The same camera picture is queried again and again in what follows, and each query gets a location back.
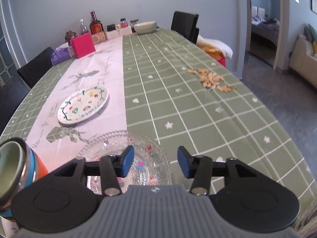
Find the beige sofa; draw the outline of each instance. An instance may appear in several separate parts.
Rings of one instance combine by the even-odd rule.
[[[288,65],[317,87],[317,55],[311,42],[297,39]]]

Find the bed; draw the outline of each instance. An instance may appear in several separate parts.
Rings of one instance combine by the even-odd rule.
[[[280,23],[268,23],[264,17],[263,8],[252,6],[251,33],[271,41],[277,47]]]

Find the white bowl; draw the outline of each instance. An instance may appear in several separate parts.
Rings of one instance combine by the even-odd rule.
[[[156,30],[156,21],[147,21],[135,24],[133,27],[137,34],[147,34]]]

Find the red box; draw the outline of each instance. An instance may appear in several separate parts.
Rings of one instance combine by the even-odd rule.
[[[70,43],[72,44],[76,58],[81,58],[87,54],[96,51],[90,33],[86,33],[80,35],[79,37],[72,38],[70,40]]]

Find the chair backrest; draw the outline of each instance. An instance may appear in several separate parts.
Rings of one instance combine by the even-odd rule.
[[[199,34],[199,28],[195,28],[194,35],[193,35],[193,39],[192,39],[192,41],[191,41],[191,42],[193,42],[194,44],[197,43],[198,34]]]
[[[40,78],[53,66],[50,58],[53,52],[54,50],[48,47],[28,64],[18,69],[18,74],[30,88],[33,88]]]
[[[193,42],[198,14],[175,11],[171,30],[175,30],[183,37]]]
[[[12,76],[0,88],[0,134],[28,92],[23,83],[15,76]]]

